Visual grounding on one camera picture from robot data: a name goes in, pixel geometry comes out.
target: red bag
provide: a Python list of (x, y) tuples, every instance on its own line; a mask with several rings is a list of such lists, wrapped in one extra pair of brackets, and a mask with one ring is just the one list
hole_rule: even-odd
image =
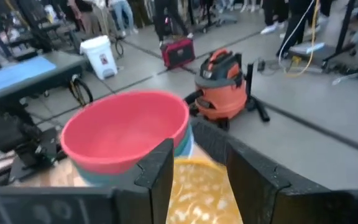
[(177, 68), (194, 61), (193, 40), (180, 39), (173, 43), (164, 44), (161, 46), (162, 58), (164, 65), (168, 68)]

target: yellow cable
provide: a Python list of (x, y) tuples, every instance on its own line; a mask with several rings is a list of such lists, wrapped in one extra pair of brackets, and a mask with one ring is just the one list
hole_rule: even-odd
[[(317, 14), (318, 14), (318, 5), (320, 3), (320, 0), (316, 0), (316, 5), (314, 6), (314, 14), (313, 14), (313, 20), (311, 23), (311, 48), (313, 49), (314, 47), (314, 43), (315, 43), (315, 37), (316, 37), (316, 21), (317, 21)], [(307, 69), (310, 67), (311, 65), (311, 61), (313, 59), (313, 52), (314, 50), (311, 51), (310, 53), (310, 58), (308, 61), (308, 64), (306, 65), (306, 67), (299, 73), (296, 74), (290, 74), (289, 70), (288, 71), (284, 71), (286, 74), (286, 77), (288, 78), (297, 78), (299, 76), (301, 76), (302, 74), (304, 74), (305, 71), (307, 71)]]

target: yellow patterned cloth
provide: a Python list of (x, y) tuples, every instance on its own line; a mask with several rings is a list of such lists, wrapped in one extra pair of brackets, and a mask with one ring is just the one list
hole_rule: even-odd
[(167, 224), (242, 224), (226, 168), (176, 159)]

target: vacuum hose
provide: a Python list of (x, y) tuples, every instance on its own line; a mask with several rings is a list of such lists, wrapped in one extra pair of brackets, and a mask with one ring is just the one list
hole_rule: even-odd
[(247, 65), (247, 76), (246, 79), (246, 93), (249, 97), (249, 101), (251, 101), (254, 104), (254, 107), (258, 111), (258, 114), (263, 122), (269, 122), (270, 116), (267, 114), (265, 106), (257, 100), (255, 97), (251, 95), (251, 85), (252, 85), (252, 74), (254, 72), (254, 64), (250, 63)]

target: pants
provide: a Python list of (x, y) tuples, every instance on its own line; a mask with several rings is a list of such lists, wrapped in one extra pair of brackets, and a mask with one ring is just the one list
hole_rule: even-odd
[(147, 14), (146, 6), (143, 1), (129, 1), (132, 12), (134, 14), (135, 24), (138, 28), (151, 25), (152, 21)]
[(331, 5), (333, 4), (333, 0), (320, 0), (320, 12), (329, 17), (329, 12), (331, 11)]
[(185, 26), (185, 23), (181, 19), (178, 13), (177, 2), (174, 0), (155, 0), (155, 31), (157, 32), (159, 41), (163, 41), (164, 37), (164, 22), (165, 22), (165, 9), (172, 19), (180, 26), (184, 35), (188, 35), (189, 32)]
[(108, 8), (100, 9), (98, 7), (93, 8), (93, 13), (96, 15), (99, 21), (100, 29), (103, 35), (110, 36), (110, 34), (117, 35), (116, 23), (112, 19), (112, 16)]
[(263, 7), (266, 26), (271, 26), (274, 24), (274, 15), (278, 16), (278, 22), (284, 22), (288, 19), (289, 8), (288, 4), (285, 3), (285, 0), (265, 0)]
[(80, 31), (82, 29), (81, 23), (76, 19), (75, 14), (70, 6), (61, 7), (63, 13), (66, 15), (66, 19), (75, 24), (76, 31)]
[(99, 35), (98, 18), (92, 12), (81, 12), (81, 21), (86, 35)]
[[(288, 52), (290, 47), (294, 46), (296, 43), (302, 43), (303, 41), (303, 32), (305, 30), (306, 25), (306, 16), (301, 20), (303, 14), (308, 10), (309, 5), (311, 4), (312, 0), (289, 0), (289, 7), (291, 12), (291, 18), (288, 21), (288, 27), (287, 31), (285, 33), (285, 37), (283, 39), (283, 42), (276, 53), (276, 56), (280, 55), (280, 51), (282, 51), (282, 54), (285, 54)], [(311, 6), (308, 13), (313, 12), (314, 7)]]
[(256, 5), (256, 6), (259, 6), (261, 2), (262, 2), (261, 0), (244, 0), (245, 4)]
[(128, 25), (129, 25), (128, 28), (132, 30), (134, 28), (134, 15), (132, 13), (132, 9), (131, 9), (129, 3), (126, 0), (119, 1), (119, 2), (115, 3), (112, 6), (112, 8), (114, 9), (114, 12), (116, 13), (119, 29), (121, 31), (125, 30), (124, 19), (122, 18), (122, 12), (125, 12), (126, 16), (128, 17)]
[(227, 7), (231, 7), (234, 4), (234, 0), (219, 0), (219, 2), (216, 4), (216, 7), (218, 9), (225, 9)]
[[(322, 13), (322, 15), (326, 17), (329, 17), (329, 12), (331, 11), (332, 3), (333, 0), (320, 0), (320, 13)], [(306, 20), (308, 21), (309, 27), (311, 27), (313, 23), (313, 16), (314, 16), (314, 8), (313, 10), (310, 10), (306, 15)]]

